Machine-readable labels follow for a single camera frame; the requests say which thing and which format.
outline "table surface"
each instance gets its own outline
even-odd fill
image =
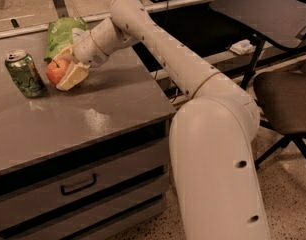
[[[0,40],[0,175],[170,118],[175,109],[132,48],[62,92],[47,80],[47,33]],[[47,94],[25,98],[4,66],[12,49],[35,61]]]
[[[306,4],[297,0],[216,0],[212,10],[237,20],[282,49],[297,48],[306,27]]]

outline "drawer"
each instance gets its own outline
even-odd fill
[[[167,138],[133,151],[103,159],[94,167],[72,171],[63,178],[53,178],[44,185],[35,184],[35,188],[0,201],[0,230],[168,164]]]
[[[28,234],[28,232],[25,232],[22,236],[18,235],[16,239],[56,240],[64,237],[71,239],[74,236],[78,236],[77,239],[81,239],[82,236],[84,237],[98,230],[107,234],[107,229],[112,228],[112,225],[117,223],[117,226],[114,227],[114,230],[117,231],[112,232],[116,234],[134,225],[134,219],[127,219],[129,216],[141,212],[152,204],[156,206],[156,203],[164,198],[162,194],[167,190],[168,186],[169,177],[168,173],[165,173],[162,176],[143,182],[130,190],[119,193],[114,198],[101,200],[98,203],[84,207],[82,211],[77,211],[64,219],[59,218],[55,222],[50,222],[48,223],[49,226],[44,225],[38,231],[36,231],[37,229],[32,229],[32,231],[35,230],[33,233]],[[155,212],[160,213],[164,208],[165,206],[160,204],[159,207],[155,207]],[[137,223],[142,221],[139,220],[140,218],[141,216],[137,218]]]
[[[72,238],[74,240],[104,240],[111,236],[114,236],[132,226],[135,226],[145,220],[152,218],[166,209],[166,199],[157,200],[152,202],[143,208],[136,210],[135,212],[128,214],[127,216],[117,219],[115,223],[107,225],[104,228],[95,229],[93,232],[86,233],[84,237],[77,236]]]

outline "can lid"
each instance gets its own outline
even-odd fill
[[[18,60],[25,58],[26,55],[27,55],[27,52],[24,50],[13,50],[6,54],[5,61],[9,61],[9,62],[18,61]]]

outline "gray table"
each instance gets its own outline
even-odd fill
[[[69,92],[56,90],[45,76],[46,40],[45,32],[0,40],[0,237],[104,239],[163,211],[175,110],[131,48]],[[45,97],[27,99],[12,82],[4,56],[19,48],[33,56]],[[72,203],[79,208],[61,210]]]

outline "floor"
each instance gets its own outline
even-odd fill
[[[281,67],[288,66],[276,65],[263,70]],[[260,128],[252,142],[254,158],[279,138],[277,133]],[[291,143],[264,161],[258,170],[258,179],[272,240],[306,240],[306,160],[295,145]],[[108,240],[185,240],[172,179],[166,198],[167,209],[162,214]]]

